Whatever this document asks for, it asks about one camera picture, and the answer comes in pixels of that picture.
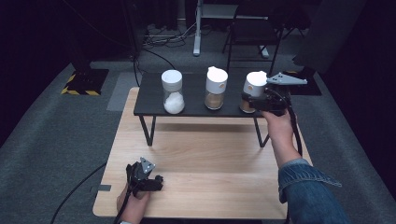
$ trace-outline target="jar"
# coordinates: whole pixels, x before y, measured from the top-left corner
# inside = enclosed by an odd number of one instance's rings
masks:
[[[228,74],[215,66],[208,68],[206,76],[205,105],[212,110],[220,109],[224,102]]]
[[[267,84],[267,74],[265,72],[251,72],[247,74],[244,92],[253,97],[259,97],[264,93],[265,84]],[[241,100],[239,108],[241,108],[245,113],[254,113],[256,111],[256,109],[251,108],[248,101],[245,101],[244,99]]]
[[[182,75],[177,70],[163,72],[163,107],[170,114],[178,114],[184,109]]]

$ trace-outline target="white lid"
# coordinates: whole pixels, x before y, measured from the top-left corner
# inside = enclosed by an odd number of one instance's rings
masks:
[[[244,92],[251,96],[260,96],[264,91],[264,85],[267,84],[267,74],[263,71],[251,72],[247,74],[247,80],[244,85]]]
[[[182,75],[177,70],[167,70],[161,76],[166,91],[178,91],[182,87]]]
[[[206,77],[206,90],[214,94],[225,92],[228,74],[215,66],[208,68]]]

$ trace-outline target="light wood tabletop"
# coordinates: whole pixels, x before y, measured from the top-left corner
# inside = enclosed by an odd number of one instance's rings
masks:
[[[146,217],[286,217],[287,205],[278,200],[271,140],[265,147],[257,144],[252,118],[158,117],[154,144],[149,147],[134,116],[138,90],[130,90],[120,119],[101,182],[111,189],[98,191],[93,206],[97,216],[117,215],[125,168],[144,157],[156,164],[149,178],[163,176],[163,189],[151,194]],[[259,123],[265,137],[266,121]],[[302,141],[304,158],[311,162]]]

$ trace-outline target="blue denim jacket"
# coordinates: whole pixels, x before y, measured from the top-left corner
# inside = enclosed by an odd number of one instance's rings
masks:
[[[280,167],[278,182],[279,200],[288,202],[293,224],[350,223],[340,203],[324,185],[341,187],[341,184],[306,160],[289,161]]]

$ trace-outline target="person's left hand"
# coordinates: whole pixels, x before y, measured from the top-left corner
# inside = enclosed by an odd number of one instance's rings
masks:
[[[117,198],[117,210],[120,211],[123,201],[125,199],[125,194],[128,186],[122,191],[121,195]],[[139,224],[145,215],[146,208],[149,204],[150,192],[138,192],[136,197],[131,194],[128,199],[128,203],[125,206],[120,220],[130,222],[133,224]]]

